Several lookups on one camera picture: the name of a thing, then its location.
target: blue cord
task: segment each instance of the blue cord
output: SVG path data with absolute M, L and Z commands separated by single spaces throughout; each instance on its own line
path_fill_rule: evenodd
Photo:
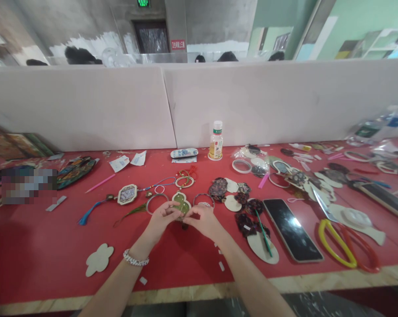
M 97 202 L 91 209 L 89 209 L 89 211 L 87 213 L 84 214 L 84 216 L 79 220 L 79 225 L 86 225 L 88 223 L 88 218 L 90 213 L 97 207 L 99 206 L 101 203 L 104 203 L 106 201 L 102 200 L 100 202 Z

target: smartphone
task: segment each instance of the smartphone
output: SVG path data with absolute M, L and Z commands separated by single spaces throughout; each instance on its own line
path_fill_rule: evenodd
M 282 199 L 263 201 L 292 258 L 299 263 L 323 261 L 323 255 Z

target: bottle label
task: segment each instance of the bottle label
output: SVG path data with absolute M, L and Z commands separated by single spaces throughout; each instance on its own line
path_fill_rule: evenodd
M 355 135 L 360 136 L 360 137 L 364 137 L 364 138 L 371 138 L 378 131 L 379 131 L 379 129 L 377 129 L 377 128 L 368 127 L 368 126 L 364 125 L 359 130 L 357 130 Z
M 398 127 L 398 118 L 392 118 L 391 121 L 388 123 L 388 126 L 397 128 Z

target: bottle cap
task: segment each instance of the bottle cap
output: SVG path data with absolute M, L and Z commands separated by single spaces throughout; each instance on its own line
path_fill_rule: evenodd
M 214 121 L 213 122 L 213 129 L 214 130 L 222 130 L 222 121 Z

